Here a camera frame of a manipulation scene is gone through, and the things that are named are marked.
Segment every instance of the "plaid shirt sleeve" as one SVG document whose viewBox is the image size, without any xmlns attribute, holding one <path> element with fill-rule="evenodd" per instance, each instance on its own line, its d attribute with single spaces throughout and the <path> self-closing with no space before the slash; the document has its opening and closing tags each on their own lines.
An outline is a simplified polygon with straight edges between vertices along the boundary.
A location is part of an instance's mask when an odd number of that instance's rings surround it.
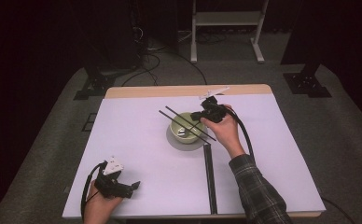
<svg viewBox="0 0 362 224">
<path fill-rule="evenodd" d="M 277 190 L 262 176 L 248 155 L 230 161 L 236 177 L 247 223 L 292 223 L 286 204 Z"/>
</svg>

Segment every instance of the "bowl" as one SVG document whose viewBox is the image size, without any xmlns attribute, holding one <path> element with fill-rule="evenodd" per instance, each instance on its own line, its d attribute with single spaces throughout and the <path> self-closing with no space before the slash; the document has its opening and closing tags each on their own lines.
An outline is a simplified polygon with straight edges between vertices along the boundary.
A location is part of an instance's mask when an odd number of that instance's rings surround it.
<svg viewBox="0 0 362 224">
<path fill-rule="evenodd" d="M 192 125 L 181 119 L 179 116 L 189 121 Z M 197 134 L 198 136 L 202 134 L 202 132 L 199 131 L 199 129 L 200 130 L 203 129 L 203 124 L 198 122 L 197 120 L 192 120 L 189 112 L 181 113 L 179 114 L 179 116 L 175 116 L 174 120 L 182 124 L 187 129 L 183 128 L 177 122 L 174 122 L 172 120 L 172 123 L 170 124 L 170 130 L 172 131 L 174 138 L 183 144 L 191 144 L 196 142 L 199 139 L 199 137 L 197 137 L 195 134 Z"/>
</svg>

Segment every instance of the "gray carpet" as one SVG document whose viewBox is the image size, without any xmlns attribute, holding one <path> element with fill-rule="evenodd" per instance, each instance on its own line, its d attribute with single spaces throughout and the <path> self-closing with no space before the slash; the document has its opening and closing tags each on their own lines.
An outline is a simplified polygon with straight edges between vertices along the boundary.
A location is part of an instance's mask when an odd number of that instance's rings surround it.
<svg viewBox="0 0 362 224">
<path fill-rule="evenodd" d="M 332 98 L 309 98 L 291 93 L 283 73 L 299 72 L 302 66 L 280 65 L 288 37 L 287 34 L 262 34 L 259 45 L 266 62 L 257 64 L 247 37 L 228 35 L 227 40 L 215 45 L 198 45 L 196 66 L 202 70 L 208 84 L 270 85 L 322 196 L 362 224 L 362 113 L 338 78 L 324 66 L 320 66 L 316 77 Z M 180 52 L 189 57 L 189 44 L 181 43 Z M 184 59 L 168 53 L 155 55 L 160 57 L 160 66 L 152 73 L 159 85 L 204 84 L 199 72 Z M 144 60 L 146 68 L 156 63 L 153 57 Z M 114 86 L 120 86 L 131 76 L 119 77 Z M 90 113 L 98 111 L 103 99 L 95 96 L 73 101 L 86 78 L 85 70 L 78 70 L 59 96 L 0 204 L 0 223 L 81 223 L 81 220 L 63 219 L 62 213 L 68 188 L 89 138 L 89 133 L 81 131 L 83 124 Z M 149 74 L 142 74 L 126 86 L 151 86 L 153 83 Z M 295 218 L 294 221 L 349 223 L 332 205 L 326 203 L 326 207 L 327 211 L 320 217 Z"/>
</svg>

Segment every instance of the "person's hand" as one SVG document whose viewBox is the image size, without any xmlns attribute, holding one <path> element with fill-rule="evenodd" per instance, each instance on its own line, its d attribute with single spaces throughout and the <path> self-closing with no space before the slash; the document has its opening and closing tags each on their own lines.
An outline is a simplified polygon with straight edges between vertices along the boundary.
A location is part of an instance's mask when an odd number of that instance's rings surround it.
<svg viewBox="0 0 362 224">
<path fill-rule="evenodd" d="M 216 139 L 225 147 L 232 159 L 245 154 L 239 140 L 237 122 L 231 115 L 227 114 L 219 123 L 201 118 L 201 123 L 214 132 Z"/>
<path fill-rule="evenodd" d="M 123 198 L 106 199 L 103 194 L 94 187 L 94 180 L 90 182 L 88 202 L 85 206 L 85 224 L 105 224 L 112 211 L 123 201 Z"/>
</svg>

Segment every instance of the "person's left hand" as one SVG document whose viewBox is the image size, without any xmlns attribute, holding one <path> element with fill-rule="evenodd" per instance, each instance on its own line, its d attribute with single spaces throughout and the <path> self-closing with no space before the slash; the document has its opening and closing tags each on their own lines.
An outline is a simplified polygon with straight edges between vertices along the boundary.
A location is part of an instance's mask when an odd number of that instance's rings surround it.
<svg viewBox="0 0 362 224">
<path fill-rule="evenodd" d="M 94 187 L 94 180 L 90 182 L 88 202 L 85 206 L 85 224 L 105 224 L 112 211 L 123 201 L 123 198 L 106 199 L 103 194 Z"/>
</svg>

